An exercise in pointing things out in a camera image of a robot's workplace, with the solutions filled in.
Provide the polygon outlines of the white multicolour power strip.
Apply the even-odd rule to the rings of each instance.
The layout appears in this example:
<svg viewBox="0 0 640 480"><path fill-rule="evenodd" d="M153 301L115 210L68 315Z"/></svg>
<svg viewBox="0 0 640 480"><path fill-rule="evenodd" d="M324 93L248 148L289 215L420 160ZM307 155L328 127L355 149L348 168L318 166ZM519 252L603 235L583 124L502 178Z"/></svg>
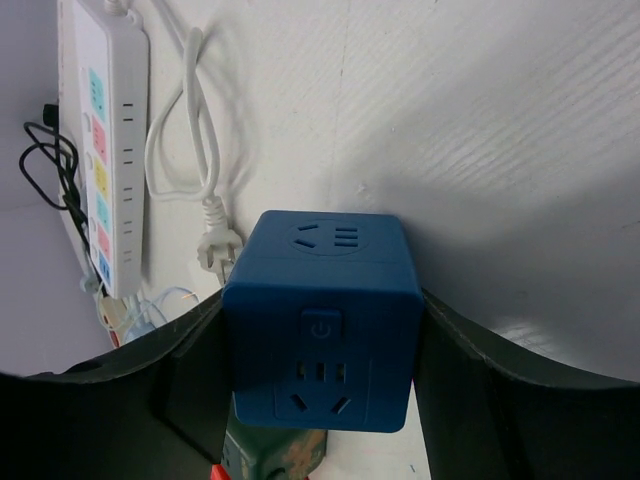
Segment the white multicolour power strip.
<svg viewBox="0 0 640 480"><path fill-rule="evenodd" d="M141 285L149 40L119 1L75 1L90 257L120 299Z"/></svg>

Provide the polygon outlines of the blue cube adapter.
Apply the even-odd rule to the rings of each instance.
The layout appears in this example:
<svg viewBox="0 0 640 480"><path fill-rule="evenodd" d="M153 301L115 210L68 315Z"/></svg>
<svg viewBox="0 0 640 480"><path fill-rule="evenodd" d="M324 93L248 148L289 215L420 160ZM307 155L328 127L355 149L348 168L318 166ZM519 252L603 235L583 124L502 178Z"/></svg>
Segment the blue cube adapter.
<svg viewBox="0 0 640 480"><path fill-rule="evenodd" d="M222 300L242 423L404 426L424 300L397 217L267 211Z"/></svg>

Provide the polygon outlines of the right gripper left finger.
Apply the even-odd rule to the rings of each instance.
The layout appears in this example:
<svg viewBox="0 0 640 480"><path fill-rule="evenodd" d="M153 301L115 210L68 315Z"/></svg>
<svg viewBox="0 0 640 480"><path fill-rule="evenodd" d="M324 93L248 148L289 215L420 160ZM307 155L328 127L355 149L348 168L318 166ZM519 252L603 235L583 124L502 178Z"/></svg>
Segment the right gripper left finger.
<svg viewBox="0 0 640 480"><path fill-rule="evenodd" d="M67 371L1 376L4 479L207 479L231 372L220 294Z"/></svg>

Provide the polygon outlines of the beige red power strip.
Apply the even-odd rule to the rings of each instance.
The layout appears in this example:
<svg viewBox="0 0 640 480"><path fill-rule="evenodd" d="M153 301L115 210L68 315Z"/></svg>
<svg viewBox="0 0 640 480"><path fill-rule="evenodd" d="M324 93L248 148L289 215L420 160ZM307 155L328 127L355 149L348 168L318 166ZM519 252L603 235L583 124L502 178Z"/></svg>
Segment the beige red power strip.
<svg viewBox="0 0 640 480"><path fill-rule="evenodd" d="M114 348L125 344L129 328L128 309L123 300L98 296L97 312L100 325L105 328Z"/></svg>

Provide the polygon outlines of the red cube adapter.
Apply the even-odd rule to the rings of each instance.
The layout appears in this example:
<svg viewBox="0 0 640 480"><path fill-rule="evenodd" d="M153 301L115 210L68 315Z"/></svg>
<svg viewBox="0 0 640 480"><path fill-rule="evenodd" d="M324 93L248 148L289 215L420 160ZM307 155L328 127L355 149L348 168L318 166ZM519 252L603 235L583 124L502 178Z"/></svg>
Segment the red cube adapter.
<svg viewBox="0 0 640 480"><path fill-rule="evenodd" d="M230 477L221 465L213 465L210 479L211 480L230 480Z"/></svg>

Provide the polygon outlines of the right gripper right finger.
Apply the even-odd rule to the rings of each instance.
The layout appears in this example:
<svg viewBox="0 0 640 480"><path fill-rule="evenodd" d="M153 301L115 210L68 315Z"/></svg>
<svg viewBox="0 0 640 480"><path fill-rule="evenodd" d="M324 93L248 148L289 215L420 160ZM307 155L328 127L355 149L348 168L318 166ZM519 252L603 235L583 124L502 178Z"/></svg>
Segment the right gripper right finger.
<svg viewBox="0 0 640 480"><path fill-rule="evenodd" d="M638 478L638 383L556 362L424 301L414 385L432 478Z"/></svg>

